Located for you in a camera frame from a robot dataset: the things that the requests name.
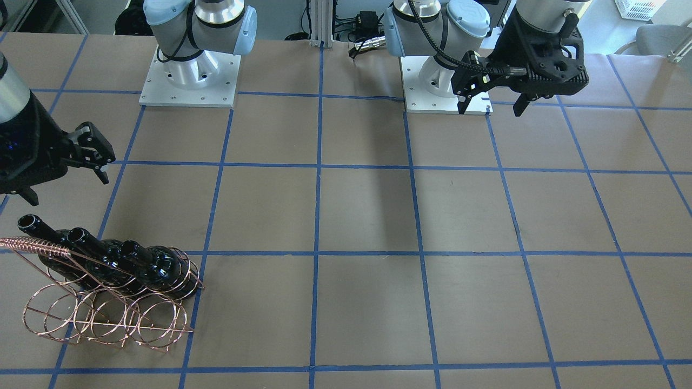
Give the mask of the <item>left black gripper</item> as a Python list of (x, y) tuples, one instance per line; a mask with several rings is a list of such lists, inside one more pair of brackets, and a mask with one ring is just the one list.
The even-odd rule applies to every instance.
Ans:
[(467, 112), (474, 96), (497, 86), (520, 94), (514, 102), (516, 117), (538, 98), (571, 96), (584, 89), (590, 78), (577, 27), (579, 17), (563, 11), (557, 19), (557, 32), (544, 32), (519, 11), (512, 11), (491, 55), (468, 51), (451, 78), (458, 113)]

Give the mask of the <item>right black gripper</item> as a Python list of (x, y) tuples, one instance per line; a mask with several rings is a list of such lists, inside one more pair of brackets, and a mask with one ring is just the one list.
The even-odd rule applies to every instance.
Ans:
[(62, 130), (35, 94), (15, 118), (2, 124), (1, 192), (16, 194), (31, 206), (39, 205), (33, 186), (64, 177), (69, 167), (93, 170), (108, 185), (108, 164), (114, 148), (92, 122), (72, 132)]

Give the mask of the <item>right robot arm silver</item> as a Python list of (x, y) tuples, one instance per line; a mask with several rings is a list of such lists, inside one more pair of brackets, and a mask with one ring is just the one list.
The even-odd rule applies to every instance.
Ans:
[[(145, 1), (158, 61), (176, 87), (207, 86), (218, 74), (212, 52), (247, 55), (257, 31), (255, 8), (243, 1)], [(64, 177), (69, 167), (93, 170), (102, 184), (114, 148), (92, 122), (62, 130), (2, 55), (1, 182), (3, 194), (39, 204), (33, 186)]]

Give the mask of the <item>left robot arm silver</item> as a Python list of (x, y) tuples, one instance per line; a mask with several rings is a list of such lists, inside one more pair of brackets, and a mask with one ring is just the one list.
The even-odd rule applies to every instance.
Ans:
[(490, 114), (487, 93), (518, 93), (513, 111), (589, 83), (578, 23), (589, 1), (517, 1), (491, 53), (478, 49), (491, 15), (475, 1), (394, 1), (384, 12), (385, 44), (400, 59), (406, 109)]

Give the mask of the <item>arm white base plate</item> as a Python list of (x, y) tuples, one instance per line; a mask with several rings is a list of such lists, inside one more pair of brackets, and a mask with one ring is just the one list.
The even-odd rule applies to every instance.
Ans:
[(459, 113), (459, 97), (451, 87), (453, 70), (440, 65), (432, 56), (401, 57), (400, 67), (408, 113)]
[(232, 108), (242, 56), (203, 51), (187, 62), (162, 62), (154, 56), (141, 91), (143, 106)]

